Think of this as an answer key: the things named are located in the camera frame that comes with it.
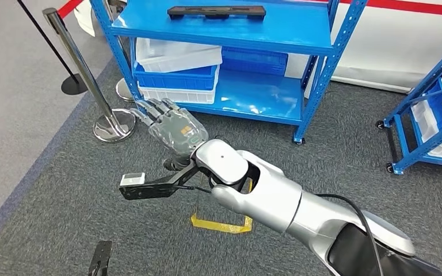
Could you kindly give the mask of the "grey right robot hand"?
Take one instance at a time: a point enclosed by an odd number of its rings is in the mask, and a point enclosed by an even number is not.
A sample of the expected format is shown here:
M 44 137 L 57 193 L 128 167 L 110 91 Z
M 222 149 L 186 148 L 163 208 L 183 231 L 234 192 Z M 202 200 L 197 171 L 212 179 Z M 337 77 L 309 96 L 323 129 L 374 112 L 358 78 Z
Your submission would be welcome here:
M 193 152 L 209 140 L 204 125 L 189 111 L 168 98 L 136 101 L 130 111 L 147 126 L 149 134 L 171 151 L 163 161 L 169 171 L 180 171 L 190 164 Z

